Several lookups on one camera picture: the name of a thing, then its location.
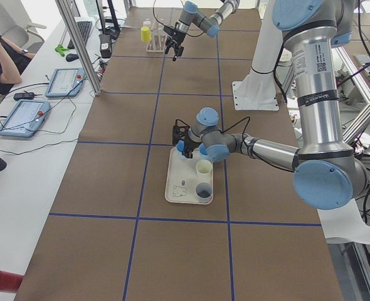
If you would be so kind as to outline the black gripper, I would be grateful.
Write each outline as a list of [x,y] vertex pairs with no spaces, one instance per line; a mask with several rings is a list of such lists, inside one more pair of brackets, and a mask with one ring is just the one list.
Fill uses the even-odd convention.
[[193,158],[193,150],[199,147],[201,141],[193,141],[189,134],[184,137],[184,150],[182,152],[183,156],[187,159]]
[[169,50],[174,47],[174,56],[172,60],[176,61],[182,56],[184,51],[182,42],[188,33],[188,25],[183,22],[176,22],[174,26],[164,25],[163,30],[167,34],[164,53],[168,54]]

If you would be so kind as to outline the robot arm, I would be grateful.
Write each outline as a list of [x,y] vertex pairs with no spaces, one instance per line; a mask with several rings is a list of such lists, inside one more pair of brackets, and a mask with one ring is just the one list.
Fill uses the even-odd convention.
[[179,19],[174,26],[164,25],[163,30],[167,34],[165,43],[165,54],[168,54],[172,48],[174,50],[173,61],[182,56],[184,41],[189,28],[194,24],[203,33],[210,38],[215,38],[219,31],[219,26],[231,14],[235,13],[239,7],[239,0],[225,0],[222,1],[222,6],[218,8],[214,14],[207,17],[203,14],[196,4],[191,1],[186,1],[182,9]]
[[220,130],[218,114],[203,108],[184,138],[184,154],[203,145],[214,162],[230,161],[230,207],[240,216],[247,209],[295,209],[297,200],[321,210],[345,206],[367,186],[364,165],[341,132],[339,94],[331,49],[349,42],[355,1],[275,1],[261,39],[273,28],[277,51],[292,53],[302,146],[291,136],[290,122],[255,114],[247,131]]

